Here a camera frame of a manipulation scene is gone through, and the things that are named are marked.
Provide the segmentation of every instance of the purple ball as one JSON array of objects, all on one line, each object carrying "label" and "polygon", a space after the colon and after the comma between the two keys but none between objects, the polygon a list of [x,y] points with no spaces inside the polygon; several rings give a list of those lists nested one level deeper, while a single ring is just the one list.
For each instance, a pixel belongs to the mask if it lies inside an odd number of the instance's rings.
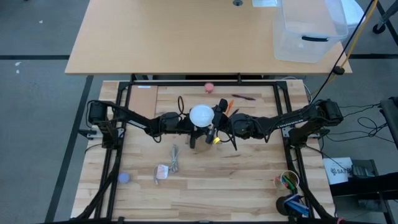
[{"label": "purple ball", "polygon": [[130,181],[130,175],[126,172],[122,172],[119,174],[119,182],[122,184],[126,184]]}]

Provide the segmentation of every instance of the wooden table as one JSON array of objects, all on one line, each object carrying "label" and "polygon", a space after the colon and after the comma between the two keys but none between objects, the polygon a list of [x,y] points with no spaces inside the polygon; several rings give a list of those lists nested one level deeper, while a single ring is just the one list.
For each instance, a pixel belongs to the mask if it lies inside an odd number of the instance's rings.
[{"label": "wooden table", "polygon": [[[114,101],[118,83],[104,82],[99,98]],[[307,99],[302,81],[287,83],[292,109],[305,106]],[[178,111],[178,96],[183,97],[185,111],[188,111],[199,103],[215,105],[220,98],[232,100],[232,93],[256,99],[234,98],[232,110],[239,108],[239,112],[253,116],[277,114],[274,93],[269,86],[216,86],[212,94],[204,93],[201,86],[133,86],[129,108],[153,118],[167,111]],[[223,143],[197,153],[189,148],[186,140],[186,136],[170,134],[163,135],[162,142],[157,144],[142,130],[127,126],[120,171],[129,173],[131,181],[118,184],[114,219],[124,216],[127,220],[162,221],[287,220],[278,214],[275,201],[289,192],[278,191],[273,184],[273,178],[287,168],[280,131],[274,131],[268,144],[257,139],[237,139],[238,151],[230,143]],[[100,142],[100,139],[89,141],[88,146]],[[181,150],[179,171],[156,185],[152,177],[154,167],[170,163],[173,144]],[[319,148],[314,139],[309,140],[308,145]],[[97,192],[105,151],[94,147],[86,153],[72,217],[81,213]],[[309,149],[302,149],[302,154],[311,191],[333,214],[335,208],[321,155]],[[105,195],[103,216],[107,198]]]},{"label": "wooden table", "polygon": [[[234,6],[232,0],[91,0],[65,73],[330,72],[343,50],[340,43],[315,64],[276,60],[272,46],[275,8],[243,2]],[[352,72],[348,64],[345,69]]]}]

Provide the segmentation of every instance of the white ball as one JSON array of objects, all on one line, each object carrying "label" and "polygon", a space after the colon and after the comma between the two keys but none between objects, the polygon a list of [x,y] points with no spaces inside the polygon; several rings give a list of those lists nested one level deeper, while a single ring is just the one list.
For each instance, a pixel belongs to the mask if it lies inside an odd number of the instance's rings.
[{"label": "white ball", "polygon": [[211,120],[214,118],[214,111],[209,105],[196,105],[189,112],[189,118],[195,126],[204,128],[211,125]]}]

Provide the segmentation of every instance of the gray carpet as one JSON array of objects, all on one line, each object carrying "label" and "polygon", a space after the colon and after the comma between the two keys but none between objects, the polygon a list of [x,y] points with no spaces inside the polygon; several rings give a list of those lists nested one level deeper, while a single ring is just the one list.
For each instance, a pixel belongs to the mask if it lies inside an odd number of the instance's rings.
[{"label": "gray carpet", "polygon": [[[381,0],[385,9],[394,0]],[[68,55],[73,47],[88,0],[2,0],[0,1],[0,54]],[[366,7],[368,1],[361,1]],[[356,54],[398,53],[398,46],[385,32],[375,35],[371,27],[375,15],[361,36]],[[398,28],[398,16],[392,24]],[[350,60],[353,75],[339,77],[327,85],[320,98],[340,105],[367,105],[397,96],[397,60]],[[43,222],[67,146],[84,77],[64,74],[66,61],[0,61],[0,220],[1,223]],[[89,99],[100,92],[102,80],[126,77],[96,77]],[[305,83],[317,89],[325,77],[307,77]],[[353,110],[344,109],[344,113]],[[366,130],[357,119],[366,116],[377,124],[384,122],[377,108],[347,117],[332,128],[333,133]],[[391,139],[387,129],[380,137]],[[358,135],[333,136],[335,139]],[[56,220],[67,220],[72,210],[80,176],[86,140],[78,137]],[[325,152],[331,157],[374,159],[381,174],[398,171],[395,145],[376,138],[346,142],[325,139]],[[385,223],[381,213],[358,207],[352,198],[336,198],[339,216],[350,220]],[[390,202],[398,219],[398,203]]]}]

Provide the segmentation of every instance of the pink ball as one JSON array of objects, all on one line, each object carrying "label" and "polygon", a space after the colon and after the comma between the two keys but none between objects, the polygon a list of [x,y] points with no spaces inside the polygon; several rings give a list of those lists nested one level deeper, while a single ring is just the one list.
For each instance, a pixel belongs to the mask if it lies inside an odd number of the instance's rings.
[{"label": "pink ball", "polygon": [[212,83],[206,83],[205,84],[205,91],[207,93],[211,93],[214,90],[214,85]]}]

